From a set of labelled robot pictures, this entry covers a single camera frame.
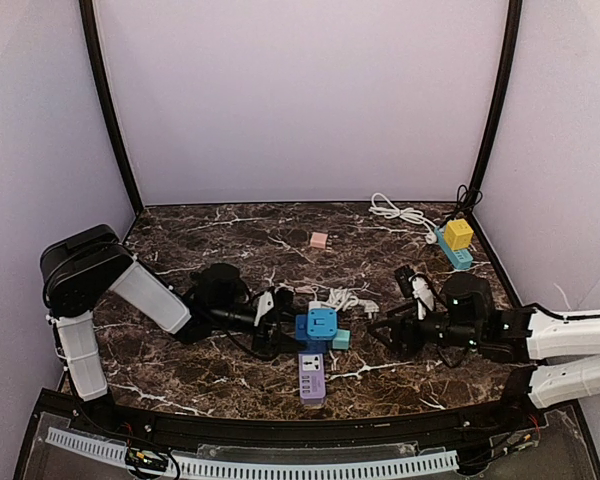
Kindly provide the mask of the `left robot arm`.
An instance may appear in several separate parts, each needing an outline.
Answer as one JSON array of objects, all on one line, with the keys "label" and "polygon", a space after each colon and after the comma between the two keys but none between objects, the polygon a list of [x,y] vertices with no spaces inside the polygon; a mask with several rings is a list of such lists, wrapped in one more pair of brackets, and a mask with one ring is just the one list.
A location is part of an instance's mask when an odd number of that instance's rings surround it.
[{"label": "left robot arm", "polygon": [[297,353],[305,345],[290,330],[296,311],[289,290],[270,287],[254,294],[237,267],[214,263],[193,273],[191,287],[179,293],[105,224],[48,246],[39,268],[56,352],[82,402],[109,393],[94,324],[95,310],[106,296],[119,298],[185,345],[220,331],[261,361]]}]

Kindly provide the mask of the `small teal plug adapter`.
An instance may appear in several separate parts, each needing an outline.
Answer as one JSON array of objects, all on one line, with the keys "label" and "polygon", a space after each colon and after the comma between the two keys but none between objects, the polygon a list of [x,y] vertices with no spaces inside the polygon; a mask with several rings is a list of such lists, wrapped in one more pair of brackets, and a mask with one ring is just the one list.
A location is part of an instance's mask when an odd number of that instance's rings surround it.
[{"label": "small teal plug adapter", "polygon": [[346,329],[338,329],[336,335],[331,339],[332,350],[346,351],[350,348],[351,332]]}]

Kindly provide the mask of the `yellow cube socket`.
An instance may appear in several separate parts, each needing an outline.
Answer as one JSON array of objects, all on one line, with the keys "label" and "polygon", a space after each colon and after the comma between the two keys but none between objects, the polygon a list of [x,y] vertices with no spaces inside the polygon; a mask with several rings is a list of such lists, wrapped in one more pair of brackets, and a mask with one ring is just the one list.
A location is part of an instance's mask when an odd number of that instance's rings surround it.
[{"label": "yellow cube socket", "polygon": [[444,241],[452,251],[467,249],[474,236],[474,230],[464,219],[451,220],[445,225]]}]

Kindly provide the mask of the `blue adapter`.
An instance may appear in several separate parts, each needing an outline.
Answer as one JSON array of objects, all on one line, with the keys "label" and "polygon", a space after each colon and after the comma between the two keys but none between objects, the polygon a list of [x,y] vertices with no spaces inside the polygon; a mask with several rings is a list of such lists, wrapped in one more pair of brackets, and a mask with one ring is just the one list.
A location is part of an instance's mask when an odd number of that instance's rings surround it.
[{"label": "blue adapter", "polygon": [[331,340],[338,330],[337,312],[331,308],[308,311],[306,330],[311,340]]}]

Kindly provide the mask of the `teal power strip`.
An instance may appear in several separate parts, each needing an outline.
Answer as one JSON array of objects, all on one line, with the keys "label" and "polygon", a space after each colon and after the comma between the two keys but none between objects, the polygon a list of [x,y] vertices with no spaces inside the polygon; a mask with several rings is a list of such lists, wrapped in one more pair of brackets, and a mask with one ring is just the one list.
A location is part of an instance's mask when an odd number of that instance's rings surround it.
[{"label": "teal power strip", "polygon": [[457,271],[468,271],[473,264],[474,258],[468,249],[452,250],[444,240],[443,232],[435,229],[437,243],[446,255],[447,259]]}]

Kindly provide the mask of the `purple power strip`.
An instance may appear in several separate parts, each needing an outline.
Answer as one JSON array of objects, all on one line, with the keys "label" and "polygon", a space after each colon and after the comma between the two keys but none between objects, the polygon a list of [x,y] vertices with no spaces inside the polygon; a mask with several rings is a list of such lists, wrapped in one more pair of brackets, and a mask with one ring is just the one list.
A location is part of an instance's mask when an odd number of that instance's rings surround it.
[{"label": "purple power strip", "polygon": [[322,354],[298,355],[298,379],[303,405],[322,405],[325,402],[326,380]]}]

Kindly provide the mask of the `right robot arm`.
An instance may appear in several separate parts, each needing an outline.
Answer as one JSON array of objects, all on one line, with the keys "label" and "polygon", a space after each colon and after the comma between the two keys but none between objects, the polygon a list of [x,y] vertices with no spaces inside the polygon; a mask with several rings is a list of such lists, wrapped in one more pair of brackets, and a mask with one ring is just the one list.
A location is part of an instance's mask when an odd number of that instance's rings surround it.
[{"label": "right robot arm", "polygon": [[600,394],[600,310],[553,312],[538,303],[501,310],[488,280],[465,271],[439,291],[409,268],[395,278],[405,304],[367,327],[392,353],[410,359],[431,344],[513,364],[502,399],[535,409]]}]

